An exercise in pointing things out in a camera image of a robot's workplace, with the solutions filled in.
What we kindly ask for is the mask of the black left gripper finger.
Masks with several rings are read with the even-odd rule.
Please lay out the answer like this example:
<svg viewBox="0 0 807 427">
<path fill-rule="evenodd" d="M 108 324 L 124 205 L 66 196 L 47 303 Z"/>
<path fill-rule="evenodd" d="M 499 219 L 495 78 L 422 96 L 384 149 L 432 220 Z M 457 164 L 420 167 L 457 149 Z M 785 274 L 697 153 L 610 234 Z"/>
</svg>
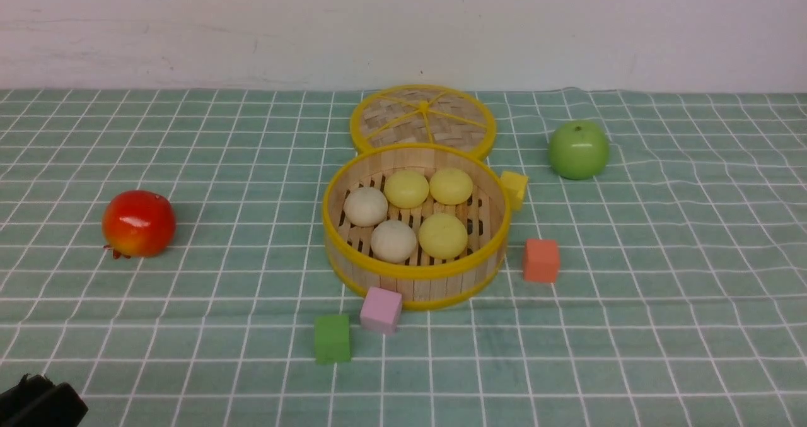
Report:
<svg viewBox="0 0 807 427">
<path fill-rule="evenodd" d="M 2 426 L 78 426 L 89 411 L 69 383 L 26 373 L 1 395 Z"/>
</svg>

